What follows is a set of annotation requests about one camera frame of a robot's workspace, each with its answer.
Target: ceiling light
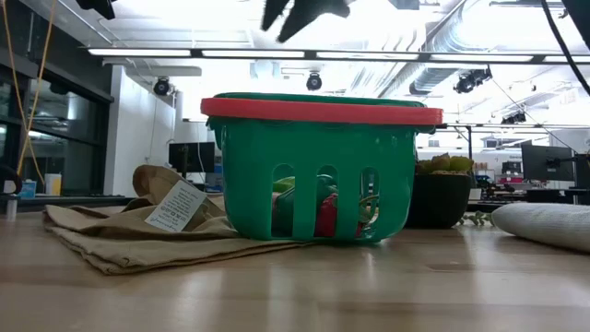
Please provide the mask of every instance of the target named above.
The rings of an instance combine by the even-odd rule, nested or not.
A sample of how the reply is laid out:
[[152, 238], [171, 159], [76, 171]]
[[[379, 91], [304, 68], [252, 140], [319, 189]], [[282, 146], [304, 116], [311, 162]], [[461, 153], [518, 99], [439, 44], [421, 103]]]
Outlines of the ceiling light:
[[466, 54], [433, 54], [431, 56], [432, 61], [467, 61], [467, 62], [480, 62], [480, 63], [487, 63], [487, 62], [529, 62], [533, 59], [532, 55], [514, 55], [514, 54], [473, 54], [473, 53], [466, 53]]
[[379, 52], [318, 52], [319, 58], [333, 59], [374, 59], [409, 61], [418, 59], [417, 54], [391, 54]]
[[108, 48], [108, 49], [88, 49], [92, 55], [101, 56], [143, 56], [143, 57], [188, 57], [191, 56], [190, 50], [174, 49], [126, 49], [126, 48]]
[[[572, 57], [573, 61], [578, 64], [587, 64], [590, 65], [590, 55], [587, 56], [583, 56], [583, 55], [576, 55]], [[557, 55], [551, 55], [551, 56], [546, 56], [545, 59], [543, 59], [543, 62], [557, 62], [557, 63], [566, 63], [568, 61], [568, 59], [565, 56], [557, 56]]]
[[261, 57], [276, 57], [276, 58], [302, 58], [305, 55], [303, 51], [244, 51], [244, 50], [208, 50], [203, 51], [205, 57], [247, 57], [247, 58], [261, 58]]

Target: green plastic basket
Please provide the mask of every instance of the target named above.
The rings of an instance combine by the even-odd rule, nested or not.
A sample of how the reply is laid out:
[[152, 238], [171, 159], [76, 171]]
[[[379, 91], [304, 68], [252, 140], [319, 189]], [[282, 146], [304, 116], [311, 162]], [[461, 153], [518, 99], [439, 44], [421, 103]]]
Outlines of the green plastic basket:
[[[253, 106], [248, 100], [272, 103]], [[347, 107], [388, 105], [424, 108], [423, 104], [413, 101], [251, 93], [221, 94], [204, 100], [203, 113], [210, 116], [208, 123], [215, 130], [217, 144], [223, 153], [228, 218], [244, 236], [258, 240], [287, 238], [377, 242], [403, 228], [414, 181], [414, 138], [418, 132], [430, 132], [435, 124], [350, 124], [337, 123], [338, 119], [330, 123], [324, 118], [322, 122], [248, 118], [251, 116], [249, 108], [256, 105], [274, 107], [275, 113], [286, 112], [293, 107], [299, 107], [294, 110], [303, 113], [309, 113], [313, 108], [316, 110], [314, 113], [318, 113], [322, 106], [318, 103], [346, 104]], [[220, 108], [225, 108], [225, 112], [218, 112]], [[437, 113], [436, 118], [430, 122], [440, 122], [442, 112]], [[271, 231], [274, 174], [277, 169], [285, 169], [285, 165], [289, 165], [294, 172], [296, 188], [292, 234], [289, 237], [273, 236]], [[334, 176], [338, 186], [336, 233], [327, 239], [313, 236], [317, 212], [316, 175], [326, 166], [336, 170]], [[367, 179], [372, 174], [377, 174], [379, 179], [378, 185], [372, 187], [373, 192], [379, 192], [378, 218], [359, 236], [356, 232], [360, 197], [361, 193], [366, 195], [369, 191]]]

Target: desk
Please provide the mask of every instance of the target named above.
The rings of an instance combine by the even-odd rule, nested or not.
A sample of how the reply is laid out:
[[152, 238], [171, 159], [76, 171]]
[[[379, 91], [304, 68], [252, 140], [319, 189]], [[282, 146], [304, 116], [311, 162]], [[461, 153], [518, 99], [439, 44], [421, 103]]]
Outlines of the desk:
[[466, 225], [104, 277], [35, 212], [0, 219], [0, 299], [2, 332], [587, 331], [590, 256]]

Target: computer monitor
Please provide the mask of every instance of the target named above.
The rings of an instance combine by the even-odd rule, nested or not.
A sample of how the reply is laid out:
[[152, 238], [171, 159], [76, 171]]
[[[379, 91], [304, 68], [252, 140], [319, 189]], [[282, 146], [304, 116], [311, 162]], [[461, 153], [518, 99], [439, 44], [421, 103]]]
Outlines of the computer monitor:
[[215, 143], [170, 144], [168, 163], [185, 176], [186, 172], [215, 171]]
[[525, 145], [523, 171], [525, 179], [539, 181], [573, 181], [572, 150], [560, 147]]

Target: beige cloth bag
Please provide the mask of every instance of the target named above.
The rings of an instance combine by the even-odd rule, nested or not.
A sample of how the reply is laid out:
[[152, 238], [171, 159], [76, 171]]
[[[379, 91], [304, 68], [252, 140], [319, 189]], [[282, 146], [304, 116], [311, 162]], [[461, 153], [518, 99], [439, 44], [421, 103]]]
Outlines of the beige cloth bag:
[[47, 206], [45, 228], [104, 274], [205, 263], [254, 255], [305, 243], [255, 241], [236, 232], [223, 210], [223, 197], [206, 199], [183, 231], [167, 232], [144, 222], [182, 178], [163, 167], [140, 166], [133, 185], [140, 196], [121, 213], [84, 207]]

